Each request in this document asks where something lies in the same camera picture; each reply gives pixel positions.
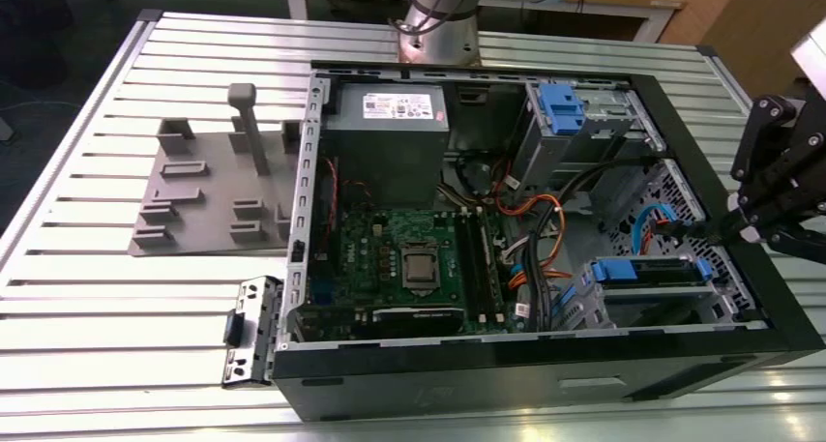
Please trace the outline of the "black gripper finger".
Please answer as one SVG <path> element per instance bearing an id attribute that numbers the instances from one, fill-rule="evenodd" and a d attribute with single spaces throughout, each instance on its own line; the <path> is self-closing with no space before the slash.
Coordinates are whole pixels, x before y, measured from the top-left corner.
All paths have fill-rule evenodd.
<path id="1" fill-rule="evenodd" d="M 765 244 L 773 251 L 818 264 L 824 263 L 824 234 L 801 226 L 804 218 L 784 214 L 752 220 L 739 209 L 725 214 L 725 242 Z"/>
<path id="2" fill-rule="evenodd" d="M 807 220 L 824 214 L 824 99 L 756 98 L 729 177 L 747 218 Z"/>

